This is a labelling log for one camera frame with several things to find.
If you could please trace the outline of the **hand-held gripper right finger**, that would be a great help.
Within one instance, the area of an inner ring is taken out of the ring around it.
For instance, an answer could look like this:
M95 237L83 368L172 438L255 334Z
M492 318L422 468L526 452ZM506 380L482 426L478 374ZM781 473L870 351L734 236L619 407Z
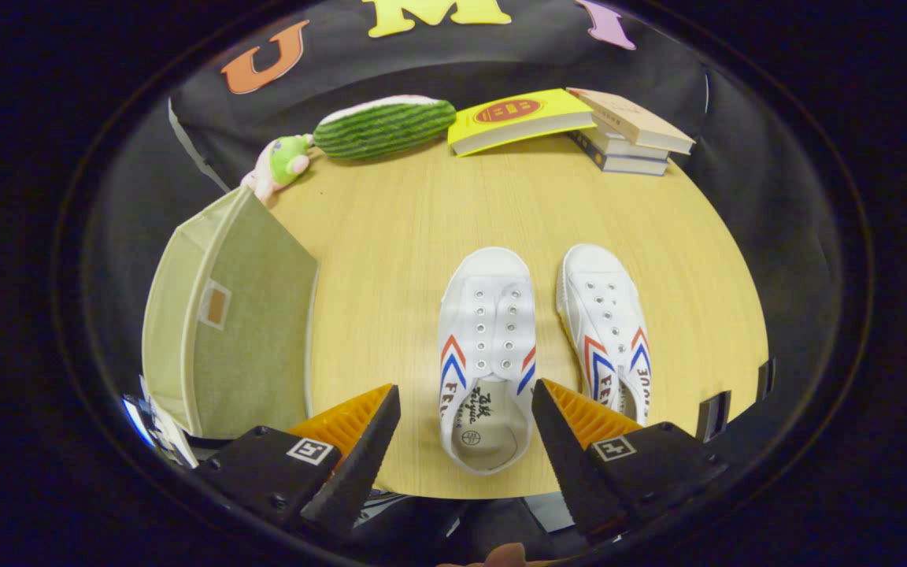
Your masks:
M676 424L642 427L554 381L536 381L532 413L566 509L591 543L688 505L730 468Z

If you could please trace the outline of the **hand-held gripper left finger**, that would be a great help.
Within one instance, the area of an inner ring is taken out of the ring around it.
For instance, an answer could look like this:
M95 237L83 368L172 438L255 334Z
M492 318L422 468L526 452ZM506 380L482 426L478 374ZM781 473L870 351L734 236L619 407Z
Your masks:
M397 385L383 384L286 431L251 428L199 464L195 475L277 528L345 537L400 416Z

